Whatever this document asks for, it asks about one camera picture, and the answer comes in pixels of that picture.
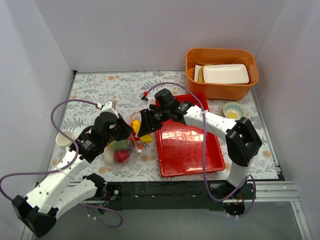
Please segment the green orange mango toy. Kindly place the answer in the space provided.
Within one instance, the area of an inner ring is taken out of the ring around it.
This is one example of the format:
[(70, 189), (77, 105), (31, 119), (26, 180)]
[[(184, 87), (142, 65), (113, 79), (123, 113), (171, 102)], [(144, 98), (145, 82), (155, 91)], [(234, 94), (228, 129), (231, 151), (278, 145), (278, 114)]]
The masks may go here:
[(111, 151), (121, 151), (121, 150), (128, 150), (130, 148), (129, 142), (127, 139), (120, 140), (120, 141), (112, 141), (109, 145), (108, 148)]

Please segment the yellow corn toy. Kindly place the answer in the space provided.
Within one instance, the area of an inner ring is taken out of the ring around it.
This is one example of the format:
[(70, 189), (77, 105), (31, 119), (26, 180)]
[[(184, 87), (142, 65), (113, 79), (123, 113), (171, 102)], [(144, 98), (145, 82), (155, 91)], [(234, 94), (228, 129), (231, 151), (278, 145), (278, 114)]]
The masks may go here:
[(142, 141), (143, 143), (146, 143), (146, 144), (149, 144), (153, 141), (153, 137), (151, 136), (150, 133), (146, 134), (146, 135), (143, 135), (143, 136), (138, 136), (138, 133), (139, 133), (139, 130), (140, 130), (140, 127), (141, 127), (141, 122), (137, 119), (133, 120), (131, 122), (131, 126), (133, 128), (133, 131), (135, 133), (135, 137), (139, 140), (139, 141)]

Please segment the clear zip top bag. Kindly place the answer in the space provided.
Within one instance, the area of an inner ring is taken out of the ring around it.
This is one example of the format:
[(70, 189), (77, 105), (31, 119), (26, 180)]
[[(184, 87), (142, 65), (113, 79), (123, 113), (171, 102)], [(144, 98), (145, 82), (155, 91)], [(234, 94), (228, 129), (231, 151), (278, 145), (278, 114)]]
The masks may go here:
[[(125, 122), (127, 124), (129, 124), (131, 127), (132, 127), (132, 121), (133, 120), (139, 120), (141, 122), (141, 113), (140, 112), (134, 112), (131, 116), (128, 116), (125, 118)], [(131, 135), (126, 139), (128, 140), (129, 142), (129, 150), (130, 151), (130, 157), (125, 161), (129, 161), (130, 159), (132, 159), (132, 157), (137, 154), (139, 155), (143, 148), (148, 144), (148, 143), (144, 143), (140, 140), (138, 140), (136, 137), (135, 137), (135, 132), (133, 130), (133, 132), (131, 133)], [(114, 163), (113, 164), (107, 164), (109, 166), (112, 166), (112, 165), (115, 165), (115, 164), (122, 164), (122, 163), (118, 163), (114, 160)]]

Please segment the red apple toy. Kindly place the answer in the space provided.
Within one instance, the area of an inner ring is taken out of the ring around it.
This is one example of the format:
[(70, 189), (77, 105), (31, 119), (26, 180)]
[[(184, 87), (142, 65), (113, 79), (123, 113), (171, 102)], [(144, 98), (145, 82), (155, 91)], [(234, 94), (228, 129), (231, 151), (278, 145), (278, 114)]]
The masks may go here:
[(131, 153), (129, 150), (117, 150), (114, 152), (114, 161), (117, 163), (123, 163), (125, 162), (129, 157)]

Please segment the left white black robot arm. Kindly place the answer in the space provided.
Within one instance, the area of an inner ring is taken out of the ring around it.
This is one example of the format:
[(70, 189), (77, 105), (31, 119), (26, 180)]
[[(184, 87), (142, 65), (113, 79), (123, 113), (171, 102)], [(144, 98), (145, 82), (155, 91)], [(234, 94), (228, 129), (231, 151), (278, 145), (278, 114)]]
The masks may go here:
[(106, 181), (96, 173), (86, 175), (72, 188), (69, 183), (114, 140), (127, 139), (133, 129), (121, 115), (102, 112), (94, 124), (86, 127), (66, 152), (54, 171), (25, 196), (11, 202), (17, 217), (37, 236), (43, 237), (58, 218), (84, 200), (106, 196)]

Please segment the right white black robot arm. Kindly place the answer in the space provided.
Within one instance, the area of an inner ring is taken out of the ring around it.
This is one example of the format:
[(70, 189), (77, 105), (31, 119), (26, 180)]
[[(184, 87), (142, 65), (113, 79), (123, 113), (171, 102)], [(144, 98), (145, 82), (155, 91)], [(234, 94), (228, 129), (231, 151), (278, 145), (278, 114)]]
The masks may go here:
[(245, 192), (244, 184), (250, 177), (252, 159), (258, 154), (262, 140), (252, 122), (242, 117), (239, 120), (225, 118), (204, 110), (200, 102), (179, 101), (170, 90), (157, 92), (155, 104), (148, 104), (140, 111), (141, 125), (137, 136), (141, 138), (160, 130), (163, 123), (172, 120), (185, 126), (197, 127), (204, 134), (210, 133), (225, 140), (231, 169), (225, 183), (225, 199), (237, 199)]

